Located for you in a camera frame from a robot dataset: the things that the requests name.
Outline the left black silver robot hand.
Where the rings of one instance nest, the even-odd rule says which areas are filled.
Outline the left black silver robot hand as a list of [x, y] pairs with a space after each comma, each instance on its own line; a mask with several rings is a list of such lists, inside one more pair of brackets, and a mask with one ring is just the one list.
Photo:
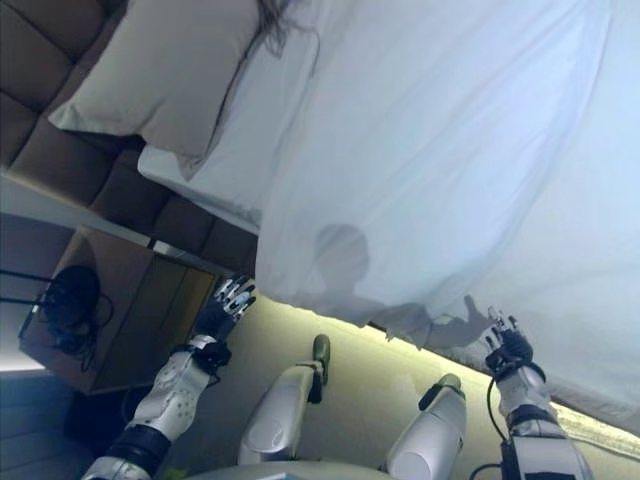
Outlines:
[[255, 285], [245, 274], [225, 278], [197, 315], [193, 334], [226, 341], [255, 302]]

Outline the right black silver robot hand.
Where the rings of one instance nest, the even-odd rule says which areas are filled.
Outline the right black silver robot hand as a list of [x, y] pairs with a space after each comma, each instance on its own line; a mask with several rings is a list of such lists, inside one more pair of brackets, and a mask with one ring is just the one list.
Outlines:
[[491, 306], [488, 318], [491, 325], [483, 339], [489, 348], [485, 364], [492, 375], [497, 378], [529, 364], [533, 359], [533, 348], [515, 317]]

